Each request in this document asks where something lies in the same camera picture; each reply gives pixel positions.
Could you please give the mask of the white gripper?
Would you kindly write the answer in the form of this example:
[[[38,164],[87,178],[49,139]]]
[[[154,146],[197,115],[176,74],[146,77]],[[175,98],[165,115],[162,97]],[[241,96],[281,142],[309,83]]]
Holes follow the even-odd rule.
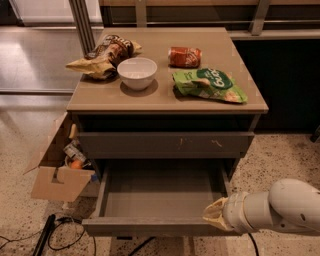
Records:
[[[239,192],[232,194],[228,199],[222,197],[216,200],[204,209],[202,218],[223,231],[235,231],[239,234],[253,232],[254,229],[247,221],[244,211],[247,195],[247,192]]]

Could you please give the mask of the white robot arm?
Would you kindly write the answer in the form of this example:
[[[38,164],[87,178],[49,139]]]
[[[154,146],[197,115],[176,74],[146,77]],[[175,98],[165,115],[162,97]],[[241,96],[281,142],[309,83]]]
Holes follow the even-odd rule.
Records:
[[[268,191],[238,192],[205,208],[210,225],[239,234],[266,229],[279,233],[320,235],[320,191],[296,179],[281,179]]]

